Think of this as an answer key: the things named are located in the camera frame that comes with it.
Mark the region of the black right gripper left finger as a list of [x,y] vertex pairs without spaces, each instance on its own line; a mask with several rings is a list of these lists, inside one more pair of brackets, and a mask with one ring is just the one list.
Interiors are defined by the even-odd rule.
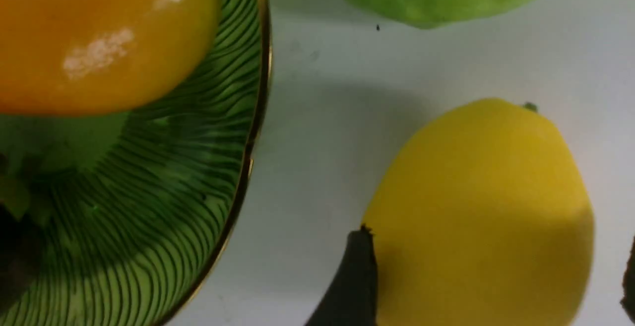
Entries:
[[367,226],[351,231],[341,263],[307,326],[375,326],[378,265]]

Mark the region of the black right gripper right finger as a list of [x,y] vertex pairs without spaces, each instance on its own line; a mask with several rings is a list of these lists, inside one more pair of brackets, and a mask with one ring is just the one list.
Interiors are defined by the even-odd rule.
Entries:
[[635,239],[629,251],[629,258],[625,272],[622,276],[622,310],[628,315],[629,320],[635,322]]

